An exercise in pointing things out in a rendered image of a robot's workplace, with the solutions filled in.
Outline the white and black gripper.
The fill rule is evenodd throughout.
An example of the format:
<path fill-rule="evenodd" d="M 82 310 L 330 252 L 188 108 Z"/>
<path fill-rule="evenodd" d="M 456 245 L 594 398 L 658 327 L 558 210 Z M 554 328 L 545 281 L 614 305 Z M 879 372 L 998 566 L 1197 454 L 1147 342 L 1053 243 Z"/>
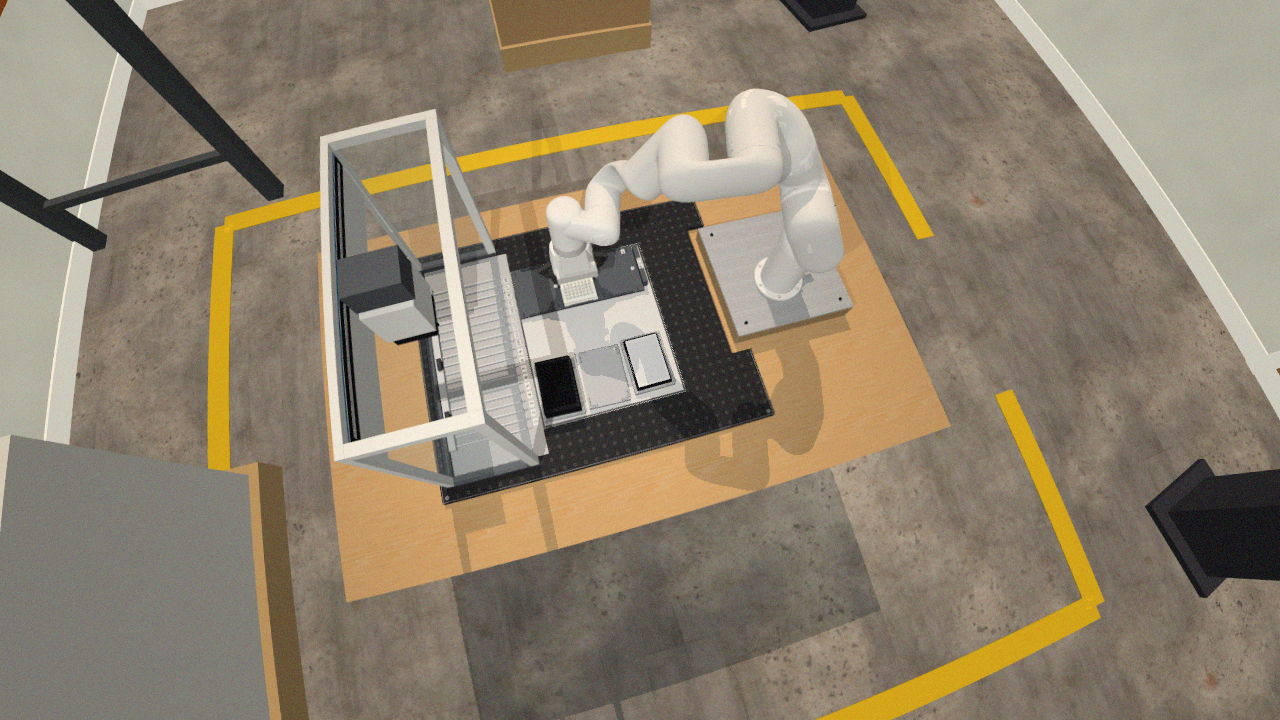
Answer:
<path fill-rule="evenodd" d="M 593 263 L 593 261 L 596 263 L 596 270 L 599 270 L 598 268 L 602 266 L 605 263 L 605 260 L 608 259 L 607 252 L 593 252 L 591 243 L 586 245 L 585 251 L 586 251 L 586 255 L 588 255 L 588 263 Z M 538 273 L 540 275 L 544 275 L 545 278 L 549 278 L 549 279 L 554 281 L 554 284 L 557 284 L 557 287 L 559 290 L 561 284 L 558 284 L 558 281 L 557 281 L 557 277 L 556 277 L 556 269 L 561 269 L 562 266 L 561 266 L 559 255 L 554 251 L 552 242 L 549 245 L 549 256 L 550 256 L 550 263 L 547 263 L 545 265 L 539 266 L 538 268 Z M 598 260 L 598 259 L 600 259 L 600 260 Z"/>

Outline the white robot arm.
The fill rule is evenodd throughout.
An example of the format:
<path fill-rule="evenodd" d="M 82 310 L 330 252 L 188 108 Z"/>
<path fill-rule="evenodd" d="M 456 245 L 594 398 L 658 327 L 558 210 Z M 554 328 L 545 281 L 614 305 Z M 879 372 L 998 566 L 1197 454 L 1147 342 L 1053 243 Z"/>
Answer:
<path fill-rule="evenodd" d="M 553 199 L 547 223 L 561 259 L 558 284 L 598 275 L 585 249 L 620 240 L 625 190 L 646 201 L 663 193 L 677 202 L 700 202 L 763 193 L 778 184 L 785 225 L 769 256 L 755 268 L 756 288 L 785 301 L 801 290 L 803 273 L 835 269 L 844 259 L 838 214 L 803 111 L 781 94 L 750 88 L 730 102 L 724 136 L 728 158 L 709 161 L 701 123 L 686 114 L 672 117 L 632 158 L 611 161 L 593 177 L 585 211 L 576 199 Z"/>

